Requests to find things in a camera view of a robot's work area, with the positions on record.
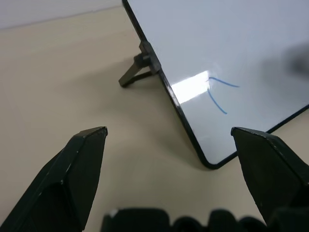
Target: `stand leg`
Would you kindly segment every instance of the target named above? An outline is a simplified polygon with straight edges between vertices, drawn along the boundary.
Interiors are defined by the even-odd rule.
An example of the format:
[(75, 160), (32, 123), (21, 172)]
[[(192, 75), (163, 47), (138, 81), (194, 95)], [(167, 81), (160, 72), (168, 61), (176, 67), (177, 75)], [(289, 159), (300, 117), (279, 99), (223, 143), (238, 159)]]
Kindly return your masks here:
[(129, 68), (129, 70), (119, 79), (119, 84), (121, 87), (127, 87), (128, 85), (152, 76), (152, 72), (145, 72), (139, 75), (136, 75), (142, 68), (145, 68), (150, 65), (149, 55), (139, 54), (134, 57), (134, 64)]

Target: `whiteboard stand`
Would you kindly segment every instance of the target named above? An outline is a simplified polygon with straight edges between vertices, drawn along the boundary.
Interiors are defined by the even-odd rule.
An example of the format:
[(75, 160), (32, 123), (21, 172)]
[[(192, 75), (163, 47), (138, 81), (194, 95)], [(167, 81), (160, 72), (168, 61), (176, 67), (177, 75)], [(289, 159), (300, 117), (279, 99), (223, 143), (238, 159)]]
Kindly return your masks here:
[[(140, 50), (141, 53), (134, 57), (133, 65), (119, 79), (119, 84), (121, 87), (127, 87), (138, 80), (155, 75), (161, 69), (161, 65), (153, 52), (150, 43), (147, 41), (142, 41), (140, 43)], [(150, 68), (149, 72), (136, 75), (140, 70), (146, 67)]]

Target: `black whiteboard border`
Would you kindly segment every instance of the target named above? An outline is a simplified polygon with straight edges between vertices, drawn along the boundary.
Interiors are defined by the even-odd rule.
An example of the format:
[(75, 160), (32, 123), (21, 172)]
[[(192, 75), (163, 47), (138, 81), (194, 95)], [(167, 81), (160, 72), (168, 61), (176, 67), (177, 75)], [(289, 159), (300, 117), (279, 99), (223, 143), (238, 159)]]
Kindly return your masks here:
[[(144, 34), (144, 32), (142, 31), (140, 24), (138, 23), (131, 7), (130, 4), (128, 3), (128, 0), (122, 0), (123, 6), (126, 10), (127, 15), (129, 16), (131, 23), (137, 33), (137, 35), (139, 36), (141, 41), (147, 41), (146, 36)], [(230, 156), (228, 156), (227, 158), (225, 158), (224, 160), (220, 161), (217, 164), (211, 164), (208, 162), (208, 160), (206, 159), (204, 152), (202, 151), (193, 131), (192, 128), (188, 122), (188, 120), (186, 119), (182, 108), (180, 107), (180, 104), (164, 74), (164, 72), (162, 71), (162, 69), (159, 70), (158, 75), (163, 83), (163, 86), (165, 87), (166, 92), (169, 94), (169, 98), (183, 124), (183, 127), (185, 129), (185, 131), (187, 132), (189, 139), (194, 147), (194, 149), (197, 152), (197, 156), (199, 157), (200, 161), (202, 162), (202, 164), (204, 166), (206, 166), (209, 169), (219, 169), (221, 168), (223, 165), (225, 165), (226, 163), (228, 163), (229, 161), (231, 161), (233, 158), (235, 158), (237, 156), (236, 152), (234, 152), (233, 154), (231, 154)], [(297, 111), (296, 113), (294, 113), (293, 115), (291, 115), (290, 117), (288, 117), (287, 119), (285, 119), (284, 121), (282, 121), (281, 123), (277, 124), (276, 126), (274, 126), (273, 128), (271, 128), (270, 130), (267, 131), (267, 133), (272, 133), (274, 132), (276, 129), (278, 129), (279, 127), (283, 126), (284, 124), (286, 124), (287, 122), (289, 122), (290, 120), (292, 120), (293, 118), (297, 117), (298, 115), (300, 115), (302, 112), (306, 111), (309, 108), (309, 104), (306, 105), (304, 108), (300, 109), (299, 111)]]

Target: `white board surface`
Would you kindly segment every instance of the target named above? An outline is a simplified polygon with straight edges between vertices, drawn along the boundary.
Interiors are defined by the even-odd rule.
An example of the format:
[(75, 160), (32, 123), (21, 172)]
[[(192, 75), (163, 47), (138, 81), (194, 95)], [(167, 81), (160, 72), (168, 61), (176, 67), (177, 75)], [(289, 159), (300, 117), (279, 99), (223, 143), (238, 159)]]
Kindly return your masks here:
[(309, 77), (283, 62), (309, 42), (309, 1), (128, 3), (209, 163), (236, 151), (232, 127), (267, 131), (309, 104)]

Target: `beige table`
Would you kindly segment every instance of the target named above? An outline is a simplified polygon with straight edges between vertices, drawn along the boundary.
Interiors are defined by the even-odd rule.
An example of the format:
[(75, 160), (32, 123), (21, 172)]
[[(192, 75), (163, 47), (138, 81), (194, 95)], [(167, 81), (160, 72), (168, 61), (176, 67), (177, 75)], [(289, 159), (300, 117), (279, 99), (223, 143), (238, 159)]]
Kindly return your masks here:
[[(104, 213), (159, 207), (206, 224), (215, 208), (261, 218), (236, 158), (199, 162), (157, 77), (120, 88), (139, 39), (122, 8), (0, 31), (0, 223), (75, 133), (107, 126), (87, 232)], [(309, 112), (275, 132), (309, 162)]]

